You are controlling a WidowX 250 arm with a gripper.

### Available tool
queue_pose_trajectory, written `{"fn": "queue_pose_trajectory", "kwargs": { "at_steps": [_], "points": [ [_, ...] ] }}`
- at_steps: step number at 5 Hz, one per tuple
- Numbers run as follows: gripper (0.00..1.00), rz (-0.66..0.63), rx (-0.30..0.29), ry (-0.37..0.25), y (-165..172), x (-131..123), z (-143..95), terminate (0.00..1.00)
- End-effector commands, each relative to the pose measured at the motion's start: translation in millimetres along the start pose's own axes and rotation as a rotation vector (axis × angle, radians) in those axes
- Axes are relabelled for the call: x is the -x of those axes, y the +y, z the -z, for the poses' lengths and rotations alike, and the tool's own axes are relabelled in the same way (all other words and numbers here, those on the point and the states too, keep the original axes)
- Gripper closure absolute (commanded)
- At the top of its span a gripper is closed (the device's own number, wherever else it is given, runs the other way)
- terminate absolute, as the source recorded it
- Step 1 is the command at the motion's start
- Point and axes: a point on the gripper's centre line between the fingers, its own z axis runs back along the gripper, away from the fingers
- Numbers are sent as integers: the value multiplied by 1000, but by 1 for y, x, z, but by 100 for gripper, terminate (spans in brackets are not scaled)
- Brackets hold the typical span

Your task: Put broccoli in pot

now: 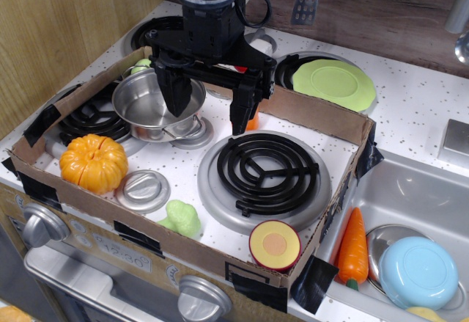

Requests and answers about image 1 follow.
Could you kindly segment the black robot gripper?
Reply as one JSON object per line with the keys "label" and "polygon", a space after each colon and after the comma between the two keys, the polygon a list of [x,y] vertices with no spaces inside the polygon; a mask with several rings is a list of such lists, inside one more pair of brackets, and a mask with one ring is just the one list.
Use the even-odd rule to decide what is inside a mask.
{"label": "black robot gripper", "polygon": [[[260,99],[273,93],[274,59],[245,40],[244,0],[195,0],[182,5],[183,30],[151,32],[152,62],[167,109],[179,117],[191,78],[232,90],[232,134],[245,132]],[[221,67],[247,67],[239,73]]]}

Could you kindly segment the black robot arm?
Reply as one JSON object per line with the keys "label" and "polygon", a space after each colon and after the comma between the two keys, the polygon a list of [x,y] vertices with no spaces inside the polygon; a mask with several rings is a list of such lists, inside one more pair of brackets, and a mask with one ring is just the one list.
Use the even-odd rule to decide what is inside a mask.
{"label": "black robot arm", "polygon": [[180,2],[181,30],[147,33],[151,66],[166,106],[179,117],[188,107],[193,80],[230,89],[232,133],[240,135],[259,103],[273,94],[276,61],[245,40],[245,28],[262,28],[272,7],[259,23],[251,23],[245,16],[246,0]]}

